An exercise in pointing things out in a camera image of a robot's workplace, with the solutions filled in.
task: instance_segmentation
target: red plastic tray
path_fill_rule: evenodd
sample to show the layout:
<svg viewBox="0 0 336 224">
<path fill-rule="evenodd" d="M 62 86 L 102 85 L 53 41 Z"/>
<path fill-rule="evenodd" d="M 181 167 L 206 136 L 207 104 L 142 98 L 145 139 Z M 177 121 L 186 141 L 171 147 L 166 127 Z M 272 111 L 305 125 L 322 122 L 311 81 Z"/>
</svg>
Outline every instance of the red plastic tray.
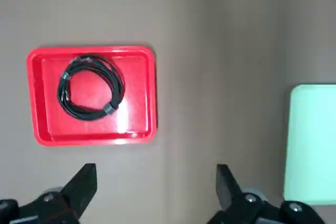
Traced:
<svg viewBox="0 0 336 224">
<path fill-rule="evenodd" d="M 120 71 L 124 98 L 112 114 L 97 121 L 72 118 L 57 101 L 61 73 L 76 56 L 96 53 Z M 135 144 L 156 134 L 155 63 L 151 50 L 142 46 L 38 48 L 27 58 L 27 72 L 36 140 L 45 146 Z M 71 99 L 102 108 L 111 98 L 107 84 L 84 71 L 71 78 Z"/>
</svg>

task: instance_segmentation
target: coiled cable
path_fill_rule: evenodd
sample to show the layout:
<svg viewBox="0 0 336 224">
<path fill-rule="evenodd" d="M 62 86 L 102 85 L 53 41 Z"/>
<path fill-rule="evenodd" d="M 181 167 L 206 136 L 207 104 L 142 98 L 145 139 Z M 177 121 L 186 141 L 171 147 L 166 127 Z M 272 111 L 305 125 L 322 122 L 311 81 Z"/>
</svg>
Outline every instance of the coiled cable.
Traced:
<svg viewBox="0 0 336 224">
<path fill-rule="evenodd" d="M 75 105 L 70 99 L 70 79 L 81 71 L 91 71 L 99 75 L 110 87 L 112 98 L 102 110 L 94 110 Z M 102 56 L 82 55 L 72 60 L 63 72 L 57 90 L 57 99 L 65 112 L 74 118 L 93 121 L 112 114 L 118 109 L 124 94 L 124 85 L 117 69 Z"/>
</svg>

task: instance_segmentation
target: green board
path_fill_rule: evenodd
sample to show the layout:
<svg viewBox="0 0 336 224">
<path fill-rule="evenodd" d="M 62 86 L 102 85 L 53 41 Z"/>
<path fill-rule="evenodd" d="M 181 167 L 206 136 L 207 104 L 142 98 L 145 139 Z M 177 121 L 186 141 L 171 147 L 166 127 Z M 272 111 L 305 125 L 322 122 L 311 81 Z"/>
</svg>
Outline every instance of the green board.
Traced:
<svg viewBox="0 0 336 224">
<path fill-rule="evenodd" d="M 287 144 L 285 200 L 336 204 L 336 85 L 293 89 Z"/>
</svg>

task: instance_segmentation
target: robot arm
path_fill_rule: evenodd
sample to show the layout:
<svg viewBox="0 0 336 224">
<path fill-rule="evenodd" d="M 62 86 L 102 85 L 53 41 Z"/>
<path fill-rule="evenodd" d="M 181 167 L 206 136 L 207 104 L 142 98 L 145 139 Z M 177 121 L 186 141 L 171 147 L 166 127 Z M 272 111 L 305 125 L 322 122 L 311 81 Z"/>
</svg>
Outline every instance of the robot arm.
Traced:
<svg viewBox="0 0 336 224">
<path fill-rule="evenodd" d="M 280 208 L 244 193 L 227 165 L 217 165 L 216 192 L 222 211 L 208 224 L 325 224 L 308 205 L 284 201 Z"/>
</svg>

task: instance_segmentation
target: beige surface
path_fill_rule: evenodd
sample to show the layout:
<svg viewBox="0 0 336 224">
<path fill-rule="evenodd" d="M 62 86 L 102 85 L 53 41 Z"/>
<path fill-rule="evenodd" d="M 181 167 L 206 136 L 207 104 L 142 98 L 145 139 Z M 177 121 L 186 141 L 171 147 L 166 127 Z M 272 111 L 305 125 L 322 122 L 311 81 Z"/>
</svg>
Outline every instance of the beige surface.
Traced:
<svg viewBox="0 0 336 224">
<path fill-rule="evenodd" d="M 282 194 L 285 92 L 336 78 L 334 0 L 0 0 L 0 198 L 21 203 L 96 162 L 82 223 L 205 223 L 215 165 Z M 159 130 L 148 145 L 44 148 L 32 135 L 25 58 L 49 45 L 146 44 Z M 328 223 L 332 210 L 321 208 Z"/>
</svg>

